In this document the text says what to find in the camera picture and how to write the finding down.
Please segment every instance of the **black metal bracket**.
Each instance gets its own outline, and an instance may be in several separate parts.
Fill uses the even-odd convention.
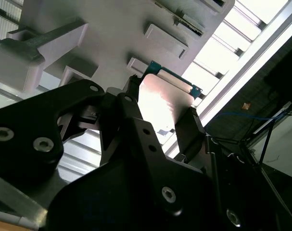
[[[82,80],[0,109],[0,177],[37,182],[51,176],[63,154],[63,137],[73,135],[66,135],[68,126],[60,135],[58,119],[98,104],[103,95],[99,85]]]

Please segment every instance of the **black cable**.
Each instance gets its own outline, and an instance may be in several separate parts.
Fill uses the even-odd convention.
[[[255,119],[252,120],[251,125],[249,126],[249,128],[247,129],[246,133],[244,134],[244,136],[242,137],[241,141],[244,140],[244,138],[247,136],[247,134],[249,133],[249,131],[252,129],[252,126],[255,122]]]

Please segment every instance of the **white plastic block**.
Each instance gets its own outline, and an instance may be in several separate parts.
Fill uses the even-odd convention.
[[[179,59],[183,59],[189,50],[188,46],[165,31],[161,30],[154,24],[149,26],[145,36],[146,38],[151,39],[152,41],[167,49]]]

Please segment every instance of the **black mount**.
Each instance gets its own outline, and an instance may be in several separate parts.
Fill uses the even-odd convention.
[[[0,109],[0,128],[14,133],[0,141],[0,177],[12,185],[46,184],[63,142],[88,128],[100,130],[101,166],[45,203],[44,230],[105,229],[107,223],[292,230],[292,216],[262,169],[246,156],[223,153],[194,108],[175,125],[178,161],[166,157],[152,125],[142,119],[140,82],[133,76],[126,92],[113,94],[81,80]],[[52,141],[50,151],[34,147],[42,137]]]

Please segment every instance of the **metal frame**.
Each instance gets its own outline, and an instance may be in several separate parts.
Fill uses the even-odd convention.
[[[203,126],[231,100],[291,36],[292,0],[285,5],[241,56],[236,65],[221,78],[197,106],[197,113]],[[171,146],[173,144],[169,144],[164,149],[168,150]]]

